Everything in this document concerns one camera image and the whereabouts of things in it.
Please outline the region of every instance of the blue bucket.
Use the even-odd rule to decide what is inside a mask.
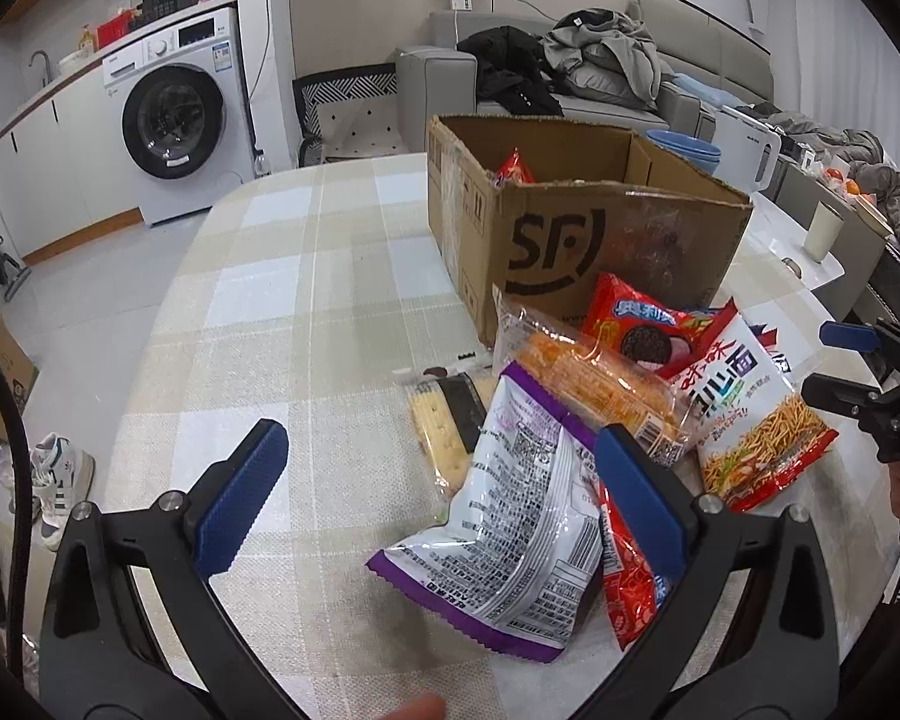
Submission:
[[[701,141],[680,132],[669,132],[666,129],[647,130],[647,137],[660,148],[682,156],[683,159],[699,167],[707,175],[713,175],[720,164],[720,148],[713,143]]]

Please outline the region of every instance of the tile floor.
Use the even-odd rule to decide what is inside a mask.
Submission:
[[[58,432],[97,459],[103,495],[110,452],[157,310],[205,214],[138,224],[34,267],[0,308],[40,375],[24,410],[33,445]],[[0,521],[10,525],[0,487]]]

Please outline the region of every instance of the cup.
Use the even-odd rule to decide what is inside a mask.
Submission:
[[[814,262],[823,262],[843,226],[844,220],[836,211],[823,203],[817,203],[806,241],[803,242],[803,248]]]

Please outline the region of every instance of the plaid tablecloth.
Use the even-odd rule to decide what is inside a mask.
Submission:
[[[365,561],[431,522],[436,492],[394,370],[477,347],[427,225],[422,155],[282,173],[218,202],[160,309],[117,438],[104,507],[187,490],[258,418],[286,425],[290,461],[231,570],[212,586],[265,666],[313,718],[373,718],[433,690],[451,717],[566,717],[621,658],[601,598],[550,665],[482,649]],[[797,378],[871,381],[821,348],[829,317],[744,240],[719,299],[779,328]],[[842,651],[898,549],[886,474],[851,423],[768,504],[799,500],[820,532]],[[178,673],[194,678],[152,585],[142,594]],[[727,624],[731,597],[712,623]],[[690,671],[706,667],[704,647]]]

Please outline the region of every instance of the wooden baseboard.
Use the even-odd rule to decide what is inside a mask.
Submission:
[[[63,254],[65,251],[70,251],[72,248],[80,247],[91,241],[96,241],[104,235],[117,232],[117,230],[122,230],[125,227],[132,227],[135,224],[140,224],[143,220],[144,218],[140,213],[139,208],[124,211],[124,213],[117,214],[115,217],[103,218],[100,221],[95,221],[89,227],[84,227],[82,230],[70,233],[58,241],[54,241],[52,244],[45,245],[43,248],[32,251],[24,257],[24,262],[32,268],[37,263],[49,260],[50,257]]]

